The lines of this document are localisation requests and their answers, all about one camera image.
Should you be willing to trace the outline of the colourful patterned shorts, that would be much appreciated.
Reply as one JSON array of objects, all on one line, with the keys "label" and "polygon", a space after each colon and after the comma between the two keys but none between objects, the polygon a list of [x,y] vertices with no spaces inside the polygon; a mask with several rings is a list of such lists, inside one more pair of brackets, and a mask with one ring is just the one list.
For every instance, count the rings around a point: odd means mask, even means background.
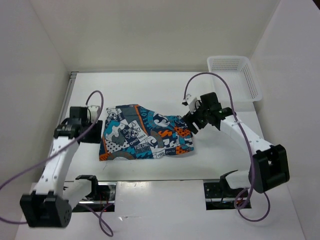
[{"label": "colourful patterned shorts", "polygon": [[159,159],[193,150],[193,134],[179,115],[162,115],[138,104],[106,109],[101,162]]}]

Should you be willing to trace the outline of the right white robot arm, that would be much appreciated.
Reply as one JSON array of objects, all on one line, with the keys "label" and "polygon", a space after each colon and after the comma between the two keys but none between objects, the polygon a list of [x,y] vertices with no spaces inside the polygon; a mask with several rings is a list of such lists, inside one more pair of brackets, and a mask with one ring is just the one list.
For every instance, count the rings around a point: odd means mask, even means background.
[{"label": "right white robot arm", "polygon": [[223,196],[230,197],[237,189],[244,188],[263,194],[290,180],[286,149],[257,135],[232,108],[222,107],[216,93],[210,92],[200,98],[187,94],[182,104],[189,108],[183,120],[193,134],[211,125],[228,135],[250,157],[248,171],[233,170],[223,175],[225,181],[219,184]]}]

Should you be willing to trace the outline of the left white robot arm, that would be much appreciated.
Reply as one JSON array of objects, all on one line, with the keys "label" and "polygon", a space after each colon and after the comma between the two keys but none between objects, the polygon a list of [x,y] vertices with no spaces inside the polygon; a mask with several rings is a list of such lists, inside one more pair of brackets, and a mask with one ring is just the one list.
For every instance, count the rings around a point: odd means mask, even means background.
[{"label": "left white robot arm", "polygon": [[72,106],[69,116],[54,130],[49,161],[32,192],[23,194],[19,202],[29,227],[66,228],[72,210],[82,199],[94,200],[99,196],[95,175],[79,175],[70,187],[65,187],[65,180],[80,144],[100,142],[101,111],[97,105]]}]

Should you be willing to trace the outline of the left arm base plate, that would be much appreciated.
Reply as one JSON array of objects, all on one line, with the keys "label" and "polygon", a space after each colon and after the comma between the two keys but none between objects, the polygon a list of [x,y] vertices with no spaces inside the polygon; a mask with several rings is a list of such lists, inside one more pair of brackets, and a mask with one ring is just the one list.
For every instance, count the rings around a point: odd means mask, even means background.
[{"label": "left arm base plate", "polygon": [[93,196],[85,196],[81,201],[73,208],[73,213],[89,212],[89,207],[94,212],[114,212],[115,211],[115,199],[116,199],[116,182],[100,181],[98,183],[97,193]]}]

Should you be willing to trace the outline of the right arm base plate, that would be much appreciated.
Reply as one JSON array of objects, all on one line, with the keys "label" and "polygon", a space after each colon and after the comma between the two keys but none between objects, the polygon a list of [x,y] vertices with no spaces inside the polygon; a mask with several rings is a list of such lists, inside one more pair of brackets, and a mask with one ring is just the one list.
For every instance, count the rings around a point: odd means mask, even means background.
[{"label": "right arm base plate", "polygon": [[237,206],[240,205],[247,199],[249,194],[249,192],[246,191],[235,201],[236,196],[242,189],[238,188],[223,191],[218,180],[204,181],[203,189],[207,211],[233,210],[235,209],[234,202],[236,202]]}]

